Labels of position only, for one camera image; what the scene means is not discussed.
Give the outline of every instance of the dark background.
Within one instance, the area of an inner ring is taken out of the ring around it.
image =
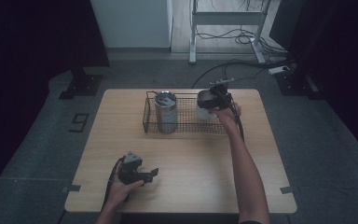
[[[282,0],[270,33],[358,140],[358,1]]]
[[[48,95],[75,65],[109,66],[88,0],[0,0],[0,174]]]

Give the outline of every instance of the power strip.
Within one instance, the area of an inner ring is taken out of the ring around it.
[[[290,68],[288,66],[282,66],[282,67],[271,68],[271,69],[268,70],[268,73],[270,75],[278,75],[278,74],[281,74],[281,73],[290,74],[291,71],[290,71]]]

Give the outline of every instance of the wrist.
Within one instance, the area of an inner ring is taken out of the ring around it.
[[[226,129],[237,129],[237,121],[233,118],[225,118],[224,120],[220,120],[220,122],[223,124],[223,126]]]
[[[226,122],[222,123],[223,126],[225,127],[226,129],[226,132],[229,134],[229,135],[232,135],[232,134],[235,134],[235,133],[240,133],[240,130],[239,130],[239,127],[238,127],[238,123],[236,120],[234,119],[230,119],[230,120],[227,120]]]
[[[106,204],[103,206],[103,209],[116,212],[116,210],[118,209],[118,204],[107,201]]]

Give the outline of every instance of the silver canister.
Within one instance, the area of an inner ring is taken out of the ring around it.
[[[170,91],[161,91],[155,97],[158,129],[162,133],[173,133],[177,127],[176,96]]]

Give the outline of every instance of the black cable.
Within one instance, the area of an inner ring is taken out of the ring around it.
[[[107,185],[106,185],[105,196],[104,196],[104,199],[103,199],[103,207],[104,207],[104,205],[106,204],[106,201],[107,201],[107,199],[108,199],[108,197],[109,197],[110,189],[111,189],[111,186],[112,186],[112,183],[113,183],[113,178],[115,177],[115,174],[116,174],[117,166],[118,166],[118,164],[119,164],[121,161],[124,161],[125,158],[126,158],[126,157],[124,156],[124,157],[118,159],[118,161],[116,161],[116,164],[115,164],[115,166],[114,166],[113,169],[112,169],[112,173],[110,174],[109,180],[108,180]]]
[[[193,0],[193,1],[196,1],[196,11],[197,11],[199,1],[198,0]],[[249,6],[251,4],[250,0],[244,0],[244,2],[239,7],[239,9],[243,6],[245,1],[247,1],[246,2],[246,5],[247,5],[246,10],[249,9]],[[261,4],[258,7],[254,6],[253,9],[256,10],[257,8],[261,7],[261,10],[262,10],[263,6],[264,6],[264,1],[265,0],[262,0]],[[191,9],[191,1],[189,2],[189,10],[190,10],[190,12],[192,11],[192,9]],[[255,33],[243,30],[242,26],[243,25],[241,25],[240,29],[234,29],[234,30],[228,31],[228,32],[226,32],[226,33],[224,33],[222,35],[211,35],[211,34],[200,33],[197,26],[195,27],[195,29],[196,29],[196,35],[201,39],[214,39],[214,38],[230,39],[230,38],[234,38],[235,42],[238,43],[238,44],[252,44],[252,41],[251,41],[250,38],[254,37]],[[235,31],[240,31],[241,33],[239,35],[226,36],[226,35],[231,34],[232,32],[235,32]],[[242,41],[242,38],[244,38],[244,37],[247,38],[247,41]],[[263,48],[263,50],[265,52],[271,53],[271,54],[278,54],[278,55],[281,55],[281,56],[284,56],[284,57],[287,56],[287,51],[285,49],[280,49],[280,48],[276,48],[276,47],[271,46],[267,42],[267,40],[265,38],[263,38],[262,36],[259,37],[259,42],[260,42],[260,44],[261,44],[261,46],[262,46],[262,48]]]
[[[234,79],[234,81],[240,81],[240,80],[245,80],[245,79],[249,79],[249,78],[256,78],[258,74],[260,74],[262,71],[266,70],[266,68],[262,68],[260,69],[258,72],[256,72],[252,77],[241,77],[241,78],[237,78]]]
[[[238,10],[237,10],[237,11],[240,11],[241,7],[242,7],[243,5],[245,5],[245,2],[246,2],[246,0],[243,0],[242,5],[240,5],[240,6],[238,7]]]
[[[61,214],[61,216],[60,216],[60,219],[58,219],[58,224],[61,224],[62,219],[63,219],[63,216],[65,215],[65,213],[66,213],[66,210],[65,210],[65,208],[64,208],[64,209],[63,209],[63,212],[62,212],[62,214]]]
[[[228,104],[228,106],[229,106],[230,110],[232,111],[232,113],[234,114],[234,118],[238,123],[238,127],[240,128],[240,134],[241,134],[242,141],[245,142],[245,136],[243,135],[242,122],[241,122],[240,116],[238,115],[237,108],[235,107],[235,104],[232,104],[232,105]]]
[[[237,61],[239,61],[239,59],[232,59],[232,60],[228,61],[225,66],[222,67],[223,80],[228,80],[228,77],[227,77],[227,69],[228,69],[228,67],[231,65],[231,63],[237,62]]]
[[[211,0],[211,4],[212,4],[212,7],[214,8],[214,10],[217,11],[217,9],[213,5],[213,0]]]
[[[232,65],[232,64],[244,64],[244,65],[249,65],[249,66],[253,66],[253,67],[257,67],[257,68],[269,69],[269,68],[273,68],[273,67],[284,66],[284,65],[287,65],[287,64],[293,63],[293,62],[294,62],[294,60],[289,58],[289,59],[285,59],[285,60],[282,60],[282,61],[277,62],[277,63],[269,63],[269,64],[251,63],[251,62],[243,61],[243,60],[236,60],[234,62],[218,64],[217,66],[214,66],[214,67],[208,69],[199,78],[197,78],[197,80],[191,86],[191,89],[194,89],[194,87],[196,86],[197,82],[199,82],[200,79],[202,79],[204,76],[206,76],[209,72],[213,71],[216,68],[222,67],[222,66],[227,66],[227,65]]]
[[[251,0],[248,0],[248,2],[246,4],[247,4],[246,11],[249,11],[249,6],[251,5]]]
[[[251,7],[253,9],[253,11],[255,11],[256,9],[260,8],[260,11],[263,10],[263,6],[264,6],[264,0],[262,0],[261,4],[256,6],[255,4],[257,3],[257,0],[254,1],[254,5]]]

